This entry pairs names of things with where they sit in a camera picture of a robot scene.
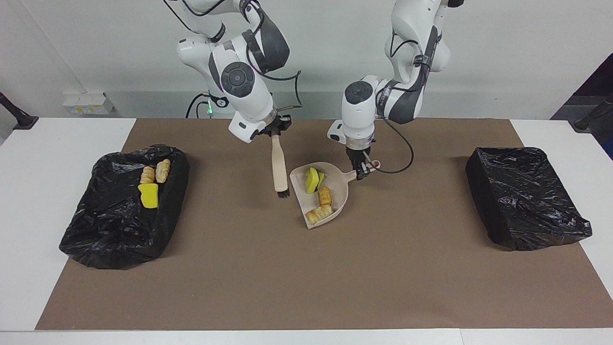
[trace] gray circular joint cap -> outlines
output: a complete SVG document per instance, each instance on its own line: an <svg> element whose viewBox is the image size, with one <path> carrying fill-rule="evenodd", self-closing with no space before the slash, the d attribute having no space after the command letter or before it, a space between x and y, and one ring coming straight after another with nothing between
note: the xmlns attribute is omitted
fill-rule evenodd
<svg viewBox="0 0 613 345"><path fill-rule="evenodd" d="M373 87L366 82L360 81L350 84L345 90L345 98L351 104L360 104L373 95Z"/></svg>
<svg viewBox="0 0 613 345"><path fill-rule="evenodd" d="M221 73L221 86L232 96L243 98L249 96L255 84L255 74L248 64L233 62Z"/></svg>

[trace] empty black trash bag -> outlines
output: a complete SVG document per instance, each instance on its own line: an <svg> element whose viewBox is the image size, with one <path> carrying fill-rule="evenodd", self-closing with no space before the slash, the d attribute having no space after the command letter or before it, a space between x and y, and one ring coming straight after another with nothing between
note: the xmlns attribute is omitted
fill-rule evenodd
<svg viewBox="0 0 613 345"><path fill-rule="evenodd" d="M170 174L159 184L159 207L140 202L140 175L168 158ZM111 153L94 165L91 180L59 248L83 265L121 269L159 258L181 214L189 178L185 154L154 145Z"/></svg>
<svg viewBox="0 0 613 345"><path fill-rule="evenodd" d="M489 238L512 250L536 250L592 235L540 149L478 148L466 173Z"/></svg>

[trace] wooden brush handle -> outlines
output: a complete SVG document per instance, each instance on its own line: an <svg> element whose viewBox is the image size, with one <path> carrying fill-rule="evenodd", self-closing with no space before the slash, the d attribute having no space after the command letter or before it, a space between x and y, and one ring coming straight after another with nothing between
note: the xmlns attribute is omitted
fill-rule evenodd
<svg viewBox="0 0 613 345"><path fill-rule="evenodd" d="M275 182L275 191L277 193L285 192L289 189L287 185L285 155L283 154L278 135L272 136L272 177Z"/></svg>

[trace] white wall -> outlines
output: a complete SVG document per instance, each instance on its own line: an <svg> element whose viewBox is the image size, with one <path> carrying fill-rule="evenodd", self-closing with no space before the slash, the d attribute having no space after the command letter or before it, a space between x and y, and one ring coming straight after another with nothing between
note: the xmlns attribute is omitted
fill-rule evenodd
<svg viewBox="0 0 613 345"><path fill-rule="evenodd" d="M318 94L306 97L303 114L339 117L335 99L347 84L366 74L391 77L383 45L394 0L261 3L292 48L274 75L302 69L302 91L334 92L321 103ZM176 42L189 33L161 0L1 0L0 6L0 90L32 114L66 115L62 94L79 85L59 60L87 90L115 98L122 117L181 116L185 100L205 88L177 59ZM431 75L422 115L549 118L613 52L612 17L613 2L602 0L467 0L447 16L452 62ZM232 33L246 28L238 15L226 18ZM59 55L41 48L37 25ZM270 84L272 91L291 88ZM154 114L160 108L167 114Z"/></svg>

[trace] yellow object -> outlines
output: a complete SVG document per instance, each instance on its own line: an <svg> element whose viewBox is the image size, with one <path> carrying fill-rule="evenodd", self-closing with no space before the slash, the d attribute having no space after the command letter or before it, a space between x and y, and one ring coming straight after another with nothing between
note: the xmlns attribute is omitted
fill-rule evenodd
<svg viewBox="0 0 613 345"><path fill-rule="evenodd" d="M168 179L168 173L170 172L170 160L165 159L158 163L155 170L155 179L158 183L163 184Z"/></svg>
<svg viewBox="0 0 613 345"><path fill-rule="evenodd" d="M308 222L311 223L311 225L315 225L321 222L322 220L330 217L331 215L332 215L332 207L330 207L330 205L323 205L305 214L306 218L308 219Z"/></svg>
<svg viewBox="0 0 613 345"><path fill-rule="evenodd" d="M140 184L152 184L155 182L155 170L151 166L146 166L140 175Z"/></svg>
<svg viewBox="0 0 613 345"><path fill-rule="evenodd" d="M306 177L305 189L309 194L315 193L317 184L319 183L319 173L315 168L309 168L308 175Z"/></svg>
<svg viewBox="0 0 613 345"><path fill-rule="evenodd" d="M324 181L324 177L326 176L323 172L319 172L319 182L317 183L317 189L319 189L321 187L321 184Z"/></svg>
<svg viewBox="0 0 613 345"><path fill-rule="evenodd" d="M328 187L322 187L319 189L319 205L329 205L332 206L332 191Z"/></svg>
<svg viewBox="0 0 613 345"><path fill-rule="evenodd" d="M140 201L146 209L156 209L159 206L158 185L142 184L139 185Z"/></svg>

